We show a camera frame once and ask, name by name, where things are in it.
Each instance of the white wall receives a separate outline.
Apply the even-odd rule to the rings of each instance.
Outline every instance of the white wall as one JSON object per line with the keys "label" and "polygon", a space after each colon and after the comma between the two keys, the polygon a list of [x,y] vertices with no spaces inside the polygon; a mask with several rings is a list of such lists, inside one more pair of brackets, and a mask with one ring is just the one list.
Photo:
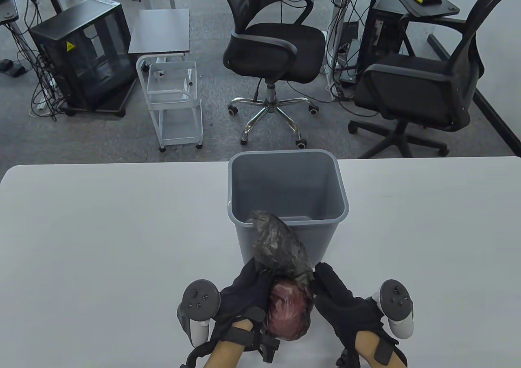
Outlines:
{"label": "white wall", "polygon": [[[466,19],[476,0],[450,0]],[[485,74],[478,89],[521,139],[521,0],[503,0],[478,30],[476,39]],[[434,35],[452,53],[460,34],[441,26]]]}

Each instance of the gray trash bin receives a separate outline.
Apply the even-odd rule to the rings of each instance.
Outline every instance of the gray trash bin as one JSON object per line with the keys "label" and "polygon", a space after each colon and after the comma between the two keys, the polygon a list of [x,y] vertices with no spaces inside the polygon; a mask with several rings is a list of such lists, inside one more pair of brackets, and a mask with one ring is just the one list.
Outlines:
{"label": "gray trash bin", "polygon": [[228,163],[228,215],[236,225],[244,263],[253,256],[254,210],[277,215],[291,226],[315,266],[348,215],[337,159],[324,150],[236,154]]}

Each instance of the office chair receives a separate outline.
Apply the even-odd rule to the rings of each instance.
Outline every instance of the office chair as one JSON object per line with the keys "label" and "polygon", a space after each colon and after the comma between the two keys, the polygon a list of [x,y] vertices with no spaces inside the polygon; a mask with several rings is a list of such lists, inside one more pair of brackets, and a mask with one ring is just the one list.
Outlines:
{"label": "office chair", "polygon": [[[476,31],[501,0],[478,0],[467,20],[454,18],[416,19],[405,15],[400,28],[409,56],[390,54],[371,65],[363,73],[354,95],[354,103],[378,111],[385,119],[396,119],[394,129],[351,121],[351,134],[358,128],[385,139],[360,158],[371,158],[391,145],[404,158],[411,158],[410,144],[437,148],[440,156],[449,153],[447,145],[405,133],[408,123],[454,132],[470,122],[468,108],[484,66],[476,45]],[[447,61],[415,57],[405,34],[407,22],[423,22],[450,27],[462,34],[462,40]]]}
{"label": "office chair", "polygon": [[252,76],[266,81],[267,93],[264,101],[248,98],[234,98],[228,113],[234,116],[238,110],[234,104],[260,106],[257,113],[244,128],[241,144],[245,145],[248,135],[254,126],[267,114],[277,113],[296,134],[296,145],[306,148],[307,141],[301,137],[301,132],[294,121],[281,110],[283,106],[296,103],[309,104],[312,115],[318,113],[318,107],[307,98],[292,98],[278,100],[275,92],[275,82],[288,80],[298,83],[313,81],[324,58],[326,40],[324,34],[302,22],[313,8],[313,0],[303,0],[306,7],[293,24],[263,23],[248,26],[255,15],[271,3],[283,0],[227,0],[230,5],[235,30],[223,55],[226,68],[241,76]]}

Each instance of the black plastic bag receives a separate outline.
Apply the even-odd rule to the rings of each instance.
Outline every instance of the black plastic bag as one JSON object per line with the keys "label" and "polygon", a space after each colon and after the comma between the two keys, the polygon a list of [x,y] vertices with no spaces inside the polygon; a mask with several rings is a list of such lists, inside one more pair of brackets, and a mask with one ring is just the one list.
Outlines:
{"label": "black plastic bag", "polygon": [[266,328],[275,337],[297,340],[311,325],[313,294],[309,284],[313,269],[306,248],[281,219],[267,212],[255,212],[253,242],[255,260],[277,277],[272,287]]}

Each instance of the gray carpet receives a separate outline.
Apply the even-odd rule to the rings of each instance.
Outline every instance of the gray carpet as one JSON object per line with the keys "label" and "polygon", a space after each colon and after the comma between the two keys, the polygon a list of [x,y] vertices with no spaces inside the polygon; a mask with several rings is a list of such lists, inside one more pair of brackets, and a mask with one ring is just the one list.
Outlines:
{"label": "gray carpet", "polygon": [[[44,18],[53,15],[48,0],[39,0]],[[64,0],[65,3],[81,0]],[[134,16],[141,8],[130,0],[117,0],[123,4],[125,16],[132,27]],[[153,0],[156,8],[166,8],[168,0]],[[222,54],[233,28],[231,12],[225,0],[175,0],[177,8],[190,9],[190,50],[197,61],[199,91],[203,101],[204,146],[196,150],[193,145],[167,147],[158,152],[158,140],[151,123],[140,87],[132,92],[127,115],[119,119],[105,114],[78,114],[75,117],[60,115],[58,121],[33,118],[28,115],[29,100],[35,86],[33,72],[13,79],[0,78],[0,177],[19,164],[40,163],[120,163],[120,162],[174,162],[228,160],[244,150],[294,149],[294,135],[278,117],[270,115],[251,133],[245,147],[239,144],[240,134],[248,119],[256,111],[253,106],[238,106],[239,114],[229,117],[226,106],[235,96],[251,98],[257,80],[243,78],[225,69]],[[369,0],[359,0],[357,8],[363,11]],[[25,0],[18,1],[19,11],[25,9]],[[33,6],[29,5],[32,15]],[[284,8],[284,20],[294,20],[296,9]],[[325,29],[331,16],[329,0],[316,0],[315,7],[305,24]],[[280,7],[271,5],[258,15],[255,22],[279,21]],[[23,22],[20,28],[25,30]],[[430,29],[415,26],[409,31],[415,49],[424,57],[435,55],[425,43]],[[15,59],[16,49],[11,35],[0,29],[0,57]],[[295,89],[321,100],[328,100],[326,80],[319,76],[308,85],[294,84]],[[285,83],[277,84],[279,98],[298,96]],[[292,106],[286,112],[299,124],[309,148],[323,148],[337,158],[355,158],[381,140],[380,137],[360,130],[357,135],[347,132],[350,119],[357,118],[344,111],[337,103],[317,102],[318,116],[311,116],[307,106]],[[352,104],[346,107],[360,114],[370,112]],[[500,136],[476,106],[471,107],[471,124],[456,133],[445,133],[411,125],[411,134],[421,134],[449,144],[449,156],[506,156],[512,155]],[[381,117],[367,121],[393,126]],[[411,146],[418,157],[436,156],[436,151]],[[389,148],[380,158],[397,158],[397,149]]]}

